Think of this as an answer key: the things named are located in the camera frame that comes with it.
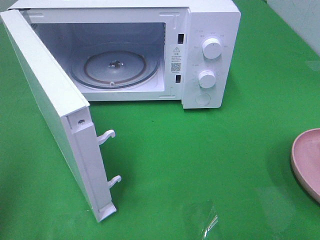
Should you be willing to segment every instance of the power knob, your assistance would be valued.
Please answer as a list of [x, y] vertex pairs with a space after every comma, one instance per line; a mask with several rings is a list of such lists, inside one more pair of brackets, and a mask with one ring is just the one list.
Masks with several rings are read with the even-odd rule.
[[205, 40], [202, 44], [202, 52], [207, 59], [219, 57], [222, 52], [220, 41], [213, 37]]
[[200, 72], [198, 76], [199, 85], [204, 89], [209, 89], [216, 84], [216, 76], [213, 71], [205, 70]]

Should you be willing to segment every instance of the microwave door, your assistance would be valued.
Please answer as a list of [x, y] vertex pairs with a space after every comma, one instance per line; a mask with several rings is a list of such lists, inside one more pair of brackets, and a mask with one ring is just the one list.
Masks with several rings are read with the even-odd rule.
[[99, 145], [113, 130], [97, 137], [89, 103], [72, 83], [18, 10], [1, 14], [36, 103], [98, 222], [116, 211]]

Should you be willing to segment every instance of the microwave oven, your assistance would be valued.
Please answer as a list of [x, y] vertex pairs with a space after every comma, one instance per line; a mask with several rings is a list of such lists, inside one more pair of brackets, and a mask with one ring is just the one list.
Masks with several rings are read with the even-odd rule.
[[222, 104], [241, 13], [231, 0], [18, 0], [1, 14], [37, 105], [97, 219], [116, 211], [88, 101]]

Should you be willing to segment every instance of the green tablecloth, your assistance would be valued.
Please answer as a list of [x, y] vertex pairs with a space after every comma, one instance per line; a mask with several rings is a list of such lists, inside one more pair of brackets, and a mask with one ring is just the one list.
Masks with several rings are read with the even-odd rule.
[[260, 0], [242, 12], [222, 107], [91, 102], [118, 211], [97, 223], [0, 26], [0, 239], [320, 239], [320, 205], [290, 164], [320, 127], [319, 57]]

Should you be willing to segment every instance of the microwave top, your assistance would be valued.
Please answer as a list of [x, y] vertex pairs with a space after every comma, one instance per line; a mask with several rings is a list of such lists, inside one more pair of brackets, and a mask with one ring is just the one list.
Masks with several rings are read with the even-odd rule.
[[18, 0], [11, 9], [189, 8], [191, 12], [238, 12], [232, 0]]

